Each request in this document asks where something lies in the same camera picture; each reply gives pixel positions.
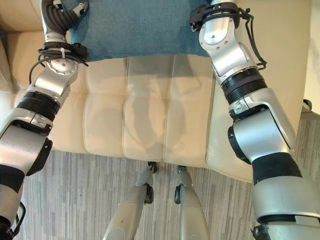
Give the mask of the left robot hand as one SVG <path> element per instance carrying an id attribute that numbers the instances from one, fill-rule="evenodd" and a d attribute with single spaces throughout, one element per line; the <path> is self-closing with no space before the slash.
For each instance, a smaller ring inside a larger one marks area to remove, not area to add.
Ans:
<path id="1" fill-rule="evenodd" d="M 65 10 L 61 3 L 54 0 L 42 0 L 41 19 L 45 42 L 67 43 L 67 32 L 87 13 L 89 2 L 80 0 L 78 5 Z"/>

